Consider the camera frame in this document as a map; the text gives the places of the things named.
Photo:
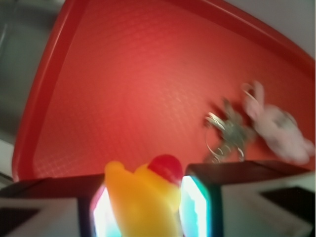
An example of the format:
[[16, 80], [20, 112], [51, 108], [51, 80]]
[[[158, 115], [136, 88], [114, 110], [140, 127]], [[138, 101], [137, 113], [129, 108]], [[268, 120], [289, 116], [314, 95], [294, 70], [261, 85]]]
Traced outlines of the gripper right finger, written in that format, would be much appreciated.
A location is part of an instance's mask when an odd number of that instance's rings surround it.
[[276, 160], [192, 163], [182, 180], [186, 237], [313, 237], [315, 173]]

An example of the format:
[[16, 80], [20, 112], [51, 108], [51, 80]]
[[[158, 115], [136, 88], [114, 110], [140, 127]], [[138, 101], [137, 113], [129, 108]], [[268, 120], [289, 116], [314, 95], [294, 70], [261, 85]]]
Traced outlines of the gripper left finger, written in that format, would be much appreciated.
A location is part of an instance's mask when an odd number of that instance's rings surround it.
[[0, 191], [2, 237], [114, 237], [104, 175], [44, 178]]

